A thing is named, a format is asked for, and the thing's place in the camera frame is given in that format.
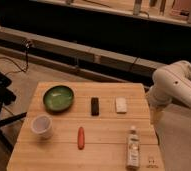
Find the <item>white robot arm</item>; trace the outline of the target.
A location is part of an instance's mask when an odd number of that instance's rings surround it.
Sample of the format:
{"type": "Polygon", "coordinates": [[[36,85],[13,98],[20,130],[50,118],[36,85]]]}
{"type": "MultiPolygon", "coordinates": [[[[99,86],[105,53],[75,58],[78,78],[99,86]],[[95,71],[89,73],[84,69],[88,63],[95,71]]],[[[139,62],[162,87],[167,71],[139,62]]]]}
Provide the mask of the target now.
{"type": "Polygon", "coordinates": [[[159,67],[152,75],[147,99],[151,107],[167,106],[173,98],[191,108],[191,63],[185,60],[159,67]]]}

